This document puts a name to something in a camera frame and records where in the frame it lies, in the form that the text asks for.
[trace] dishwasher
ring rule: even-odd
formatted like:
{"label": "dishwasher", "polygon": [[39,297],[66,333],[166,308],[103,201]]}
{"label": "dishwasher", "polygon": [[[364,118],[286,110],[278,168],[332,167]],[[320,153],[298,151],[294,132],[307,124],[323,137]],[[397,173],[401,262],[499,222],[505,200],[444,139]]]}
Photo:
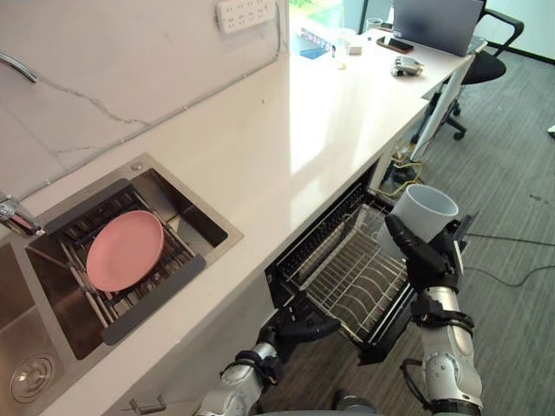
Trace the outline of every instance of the dishwasher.
{"label": "dishwasher", "polygon": [[410,321],[415,295],[404,260],[382,252],[375,240],[394,203],[370,192],[372,172],[373,167],[265,270],[279,309],[269,324],[338,320],[339,332],[358,349],[359,365],[387,357]]}

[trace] table leg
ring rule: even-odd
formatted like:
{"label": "table leg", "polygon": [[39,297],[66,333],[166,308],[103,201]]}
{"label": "table leg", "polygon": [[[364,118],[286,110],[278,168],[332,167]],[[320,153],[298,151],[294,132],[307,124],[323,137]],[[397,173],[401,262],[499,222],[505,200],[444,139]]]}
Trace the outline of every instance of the table leg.
{"label": "table leg", "polygon": [[473,60],[474,55],[468,55],[467,60],[451,74],[451,78],[449,79],[445,90],[441,93],[440,99],[437,101],[437,106],[435,107],[434,112],[430,115],[428,123],[426,124],[426,127],[424,127],[424,131],[420,135],[415,149],[410,155],[411,160],[415,160],[418,151],[434,136],[435,131],[440,126],[445,112],[449,109],[449,105],[459,92],[460,83],[467,74]]}
{"label": "table leg", "polygon": [[397,140],[390,140],[389,143],[383,148],[382,155],[375,166],[372,179],[370,180],[370,190],[375,191],[380,189],[380,185],[383,181],[383,175],[385,175],[385,171],[388,170],[389,163],[391,162],[391,155],[395,149],[395,143],[397,143]]}

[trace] drain strainer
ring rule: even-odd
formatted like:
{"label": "drain strainer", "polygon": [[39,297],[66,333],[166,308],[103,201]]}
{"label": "drain strainer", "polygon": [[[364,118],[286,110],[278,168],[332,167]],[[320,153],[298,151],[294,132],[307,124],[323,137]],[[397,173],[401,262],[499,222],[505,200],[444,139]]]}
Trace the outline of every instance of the drain strainer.
{"label": "drain strainer", "polygon": [[20,403],[36,399],[54,377],[54,362],[46,354],[29,357],[11,376],[12,397]]}

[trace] marble backsplash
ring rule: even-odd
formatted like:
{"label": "marble backsplash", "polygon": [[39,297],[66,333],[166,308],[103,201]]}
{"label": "marble backsplash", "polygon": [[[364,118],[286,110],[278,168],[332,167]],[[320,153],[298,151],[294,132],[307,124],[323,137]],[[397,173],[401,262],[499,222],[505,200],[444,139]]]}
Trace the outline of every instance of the marble backsplash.
{"label": "marble backsplash", "polygon": [[40,78],[0,65],[0,189],[22,196],[271,62],[287,2],[231,36],[216,3],[0,0],[0,50]]}

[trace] cable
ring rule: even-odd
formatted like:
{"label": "cable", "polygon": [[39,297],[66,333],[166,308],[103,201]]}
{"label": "cable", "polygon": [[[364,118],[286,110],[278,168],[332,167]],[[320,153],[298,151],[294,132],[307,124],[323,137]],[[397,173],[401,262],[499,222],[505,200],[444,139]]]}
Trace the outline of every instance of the cable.
{"label": "cable", "polygon": [[424,397],[424,394],[422,394],[418,386],[415,384],[415,381],[408,373],[408,366],[421,366],[421,365],[422,365],[422,361],[420,360],[415,360],[414,358],[406,358],[402,361],[402,364],[399,367],[399,369],[402,371],[402,378],[405,380],[405,384],[407,384],[408,390],[410,390],[413,396],[415,396],[416,399],[421,402],[422,408],[424,410],[428,410],[429,408],[431,408],[430,402],[426,400],[426,397]]}
{"label": "cable", "polygon": [[391,158],[394,161],[394,168],[395,169],[404,169],[407,167],[413,167],[413,166],[418,166],[420,167],[420,169],[418,170],[418,172],[416,172],[416,176],[410,180],[407,180],[406,182],[403,182],[401,185],[399,185],[399,187],[397,187],[397,189],[395,189],[394,191],[387,193],[382,191],[381,189],[377,189],[376,191],[378,193],[380,193],[381,195],[383,195],[384,197],[388,197],[388,198],[393,198],[395,195],[397,195],[398,193],[400,193],[401,191],[404,191],[405,188],[409,185],[412,184],[419,184],[421,183],[421,179],[420,179],[420,175],[422,174],[422,163],[421,162],[401,162],[398,159],[395,158]]}
{"label": "cable", "polygon": [[486,276],[490,276],[493,280],[497,281],[498,283],[504,284],[505,286],[507,286],[509,288],[520,288],[520,287],[524,286],[524,283],[526,283],[526,281],[530,278],[531,275],[533,275],[537,271],[548,270],[548,269],[555,269],[555,264],[550,264],[550,265],[547,265],[547,266],[541,266],[541,267],[537,267],[535,269],[532,269],[528,272],[528,274],[526,276],[524,276],[524,278],[520,282],[518,282],[518,283],[509,283],[509,282],[505,282],[504,280],[499,279],[497,276],[495,276],[493,273],[490,273],[487,270],[479,269],[477,267],[465,266],[465,270],[479,271],[480,273],[483,273]]}
{"label": "cable", "polygon": [[435,139],[435,133],[432,137],[430,137],[428,140],[426,140],[424,143],[422,143],[422,146],[420,146],[419,152],[420,153],[420,157],[422,158],[426,152],[428,151],[428,148],[430,147],[430,145],[432,144],[432,140]]}
{"label": "cable", "polygon": [[413,319],[413,321],[419,327],[429,326],[429,327],[440,328],[440,327],[445,327],[445,326],[448,326],[448,325],[452,325],[454,327],[463,328],[465,331],[467,331],[470,334],[471,337],[474,337],[474,333],[472,331],[472,328],[469,327],[468,325],[466,325],[463,322],[457,322],[457,321],[454,321],[454,320],[451,320],[451,321],[448,321],[448,322],[433,322],[433,321],[423,321],[422,319]]}
{"label": "cable", "polygon": [[491,238],[493,240],[506,240],[506,241],[514,241],[514,242],[517,242],[517,243],[529,243],[529,244],[544,245],[545,247],[555,247],[554,243],[544,243],[542,241],[527,240],[525,238],[489,236],[487,234],[479,234],[477,232],[467,232],[466,235],[467,236],[472,236],[472,237]]}

